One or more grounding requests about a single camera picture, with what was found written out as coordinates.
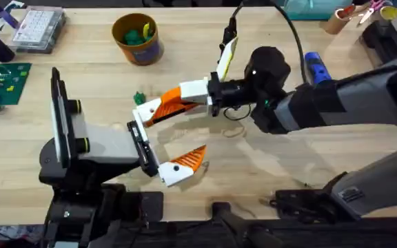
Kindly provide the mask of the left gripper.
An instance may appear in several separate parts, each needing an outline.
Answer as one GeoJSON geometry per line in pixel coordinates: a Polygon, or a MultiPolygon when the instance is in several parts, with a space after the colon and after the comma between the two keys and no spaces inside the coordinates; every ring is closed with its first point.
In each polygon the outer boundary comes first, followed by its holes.
{"type": "MultiPolygon", "coordinates": [[[[162,104],[161,98],[148,101],[132,110],[134,120],[150,127],[162,104]]],[[[104,182],[141,168],[149,177],[159,177],[171,187],[192,177],[201,166],[206,145],[161,163],[152,148],[143,141],[139,126],[131,121],[128,129],[91,125],[82,114],[64,123],[54,116],[53,138],[40,152],[39,181],[55,189],[93,190],[104,182]]]]}

